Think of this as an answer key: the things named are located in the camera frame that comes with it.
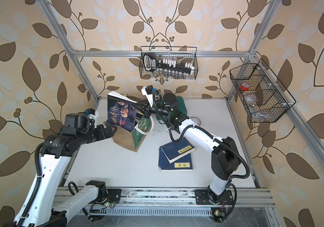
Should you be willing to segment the green plastic tool case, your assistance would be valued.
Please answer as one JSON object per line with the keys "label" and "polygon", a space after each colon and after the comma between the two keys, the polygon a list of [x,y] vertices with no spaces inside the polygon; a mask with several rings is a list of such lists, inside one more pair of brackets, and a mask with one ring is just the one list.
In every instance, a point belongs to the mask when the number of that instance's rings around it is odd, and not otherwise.
{"label": "green plastic tool case", "polygon": [[181,97],[181,96],[177,96],[177,101],[178,101],[178,103],[179,103],[179,110],[180,110],[183,114],[187,115],[187,108],[186,108],[186,105],[185,105],[185,102],[184,102],[183,97]]}

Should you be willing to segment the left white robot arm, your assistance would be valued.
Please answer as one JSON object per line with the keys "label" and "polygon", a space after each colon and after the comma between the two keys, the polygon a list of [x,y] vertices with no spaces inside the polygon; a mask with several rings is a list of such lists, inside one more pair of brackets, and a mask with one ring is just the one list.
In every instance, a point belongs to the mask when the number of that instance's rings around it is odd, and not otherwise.
{"label": "left white robot arm", "polygon": [[74,153],[84,144],[112,138],[109,123],[96,125],[96,115],[67,114],[59,132],[48,136],[35,149],[36,176],[25,203],[6,227],[65,227],[67,223],[92,201],[109,202],[104,182],[91,180],[61,205],[52,207],[57,189]]}

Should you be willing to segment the yellow tape roll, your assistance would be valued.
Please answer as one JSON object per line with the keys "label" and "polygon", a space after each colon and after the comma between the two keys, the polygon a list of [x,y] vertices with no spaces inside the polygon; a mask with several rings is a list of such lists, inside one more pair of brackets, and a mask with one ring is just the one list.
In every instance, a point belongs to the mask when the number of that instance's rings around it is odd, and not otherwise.
{"label": "yellow tape roll", "polygon": [[198,126],[201,125],[201,120],[199,118],[197,118],[197,117],[191,117],[190,119],[193,121],[193,123],[195,125],[198,125]]}

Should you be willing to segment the black socket set holder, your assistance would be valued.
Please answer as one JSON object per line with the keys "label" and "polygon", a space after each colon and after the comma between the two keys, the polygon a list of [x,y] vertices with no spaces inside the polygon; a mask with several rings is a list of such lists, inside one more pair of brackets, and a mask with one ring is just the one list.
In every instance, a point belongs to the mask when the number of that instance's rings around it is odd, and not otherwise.
{"label": "black socket set holder", "polygon": [[148,72],[159,72],[159,73],[175,73],[175,74],[194,74],[195,67],[190,63],[185,65],[177,64],[176,60],[155,58],[153,54],[143,54],[141,58],[143,62],[143,68]]}

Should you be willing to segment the navy blue book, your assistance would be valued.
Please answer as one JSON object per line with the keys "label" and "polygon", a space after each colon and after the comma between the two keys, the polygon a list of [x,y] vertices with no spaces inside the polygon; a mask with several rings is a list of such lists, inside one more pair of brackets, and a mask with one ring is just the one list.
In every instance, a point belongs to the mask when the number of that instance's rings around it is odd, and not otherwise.
{"label": "navy blue book", "polygon": [[159,148],[159,168],[161,171],[192,171],[192,157],[188,154],[170,163],[161,148]]}
{"label": "navy blue book", "polygon": [[195,151],[195,147],[185,137],[179,143],[170,142],[160,146],[160,149],[170,164]]}

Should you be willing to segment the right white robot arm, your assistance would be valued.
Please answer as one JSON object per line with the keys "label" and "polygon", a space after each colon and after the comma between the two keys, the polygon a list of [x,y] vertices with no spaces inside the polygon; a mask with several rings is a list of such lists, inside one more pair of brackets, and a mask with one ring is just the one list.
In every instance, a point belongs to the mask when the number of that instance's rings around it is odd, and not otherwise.
{"label": "right white robot arm", "polygon": [[246,163],[237,132],[225,100],[186,99],[189,119],[180,132],[196,150],[192,152],[193,171],[154,171],[143,161],[148,187],[206,187],[206,199],[218,204],[227,189],[253,188],[254,181]]}

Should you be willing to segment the red tape roll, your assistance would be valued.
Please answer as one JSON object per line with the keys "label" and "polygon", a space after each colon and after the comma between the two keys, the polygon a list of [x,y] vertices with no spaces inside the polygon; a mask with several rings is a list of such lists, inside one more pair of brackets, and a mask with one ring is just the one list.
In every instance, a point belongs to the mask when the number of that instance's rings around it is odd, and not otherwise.
{"label": "red tape roll", "polygon": [[246,82],[241,83],[241,85],[240,85],[240,90],[241,91],[248,91],[249,89],[250,89],[250,84],[249,83],[246,83]]}

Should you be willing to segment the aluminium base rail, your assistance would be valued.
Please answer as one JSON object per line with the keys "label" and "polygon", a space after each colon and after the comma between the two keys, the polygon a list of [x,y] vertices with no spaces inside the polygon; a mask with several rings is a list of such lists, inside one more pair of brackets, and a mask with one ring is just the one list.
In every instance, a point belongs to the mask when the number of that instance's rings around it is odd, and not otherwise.
{"label": "aluminium base rail", "polygon": [[85,210],[92,215],[109,216],[211,216],[217,211],[228,211],[233,200],[235,208],[267,211],[276,208],[268,189],[232,188],[220,203],[211,203],[201,188],[141,188],[110,187],[104,203],[90,202]]}

